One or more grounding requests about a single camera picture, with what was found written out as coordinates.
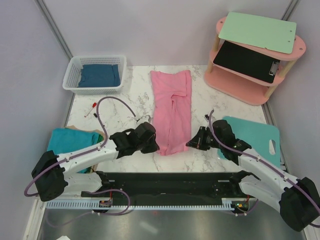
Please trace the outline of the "teal t-shirt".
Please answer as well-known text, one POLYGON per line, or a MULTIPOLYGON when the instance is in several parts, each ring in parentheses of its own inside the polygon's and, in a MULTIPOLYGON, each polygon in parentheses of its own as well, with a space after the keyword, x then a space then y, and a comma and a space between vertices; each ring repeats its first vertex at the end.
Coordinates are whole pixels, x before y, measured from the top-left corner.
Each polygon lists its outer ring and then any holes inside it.
POLYGON ((51 133, 47 151, 53 151, 55 155, 59 155, 93 146, 97 134, 97 132, 56 128, 51 133))

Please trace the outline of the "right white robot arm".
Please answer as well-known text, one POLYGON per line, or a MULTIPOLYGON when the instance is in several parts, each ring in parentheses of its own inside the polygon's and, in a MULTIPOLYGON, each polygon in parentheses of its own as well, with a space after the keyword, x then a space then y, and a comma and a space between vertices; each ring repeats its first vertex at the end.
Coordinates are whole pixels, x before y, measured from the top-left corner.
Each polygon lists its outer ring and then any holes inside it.
POLYGON ((320 216, 320 195, 314 182, 307 177, 299 179, 269 163, 251 145, 236 138, 226 120, 201 126, 186 146, 202 151, 219 149, 227 160, 243 169, 229 184, 233 196, 245 194, 262 201, 297 232, 307 226, 319 228, 314 221, 320 216))

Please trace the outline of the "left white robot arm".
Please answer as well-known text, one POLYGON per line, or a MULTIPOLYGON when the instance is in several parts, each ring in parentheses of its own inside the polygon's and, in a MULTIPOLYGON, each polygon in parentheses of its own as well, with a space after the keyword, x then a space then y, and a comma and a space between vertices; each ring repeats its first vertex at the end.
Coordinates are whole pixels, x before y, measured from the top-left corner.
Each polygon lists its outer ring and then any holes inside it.
POLYGON ((159 150, 156 143, 156 129, 143 122, 135 129, 127 129, 112 134, 105 141, 81 150, 56 155, 52 150, 42 154, 31 172, 37 195, 43 202, 56 199, 70 191, 70 178, 79 171, 105 161, 113 161, 159 150))

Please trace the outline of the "tan t-shirt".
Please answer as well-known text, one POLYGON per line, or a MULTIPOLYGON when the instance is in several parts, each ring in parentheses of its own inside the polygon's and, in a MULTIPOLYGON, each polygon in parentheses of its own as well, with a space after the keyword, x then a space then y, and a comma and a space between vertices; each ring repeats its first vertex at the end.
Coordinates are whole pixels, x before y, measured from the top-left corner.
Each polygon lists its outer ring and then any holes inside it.
MULTIPOLYGON (((82 130, 82 129, 78 129, 74 125, 66 126, 66 128, 67 129, 77 130, 77 131, 82 131, 82 132, 87 132, 87 133, 95 132, 95 133, 98 133, 98 134, 102 135, 104 137, 104 140, 106 138, 106 135, 101 130, 98 130, 98 129, 95 129, 95 130, 82 130)), ((86 173, 86 174, 93 173, 93 172, 95 172, 97 170, 97 167, 98 167, 98 164, 92 165, 91 167, 88 167, 86 171, 83 171, 83 172, 86 173)))

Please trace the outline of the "pink t-shirt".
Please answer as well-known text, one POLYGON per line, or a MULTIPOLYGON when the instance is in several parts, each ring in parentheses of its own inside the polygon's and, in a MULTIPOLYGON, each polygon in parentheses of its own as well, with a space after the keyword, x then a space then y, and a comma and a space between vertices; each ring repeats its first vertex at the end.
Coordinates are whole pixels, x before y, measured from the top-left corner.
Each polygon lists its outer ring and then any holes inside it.
POLYGON ((150 72, 154 95, 153 126, 158 154, 169 156, 187 151, 192 137, 192 76, 189 70, 178 73, 150 72))

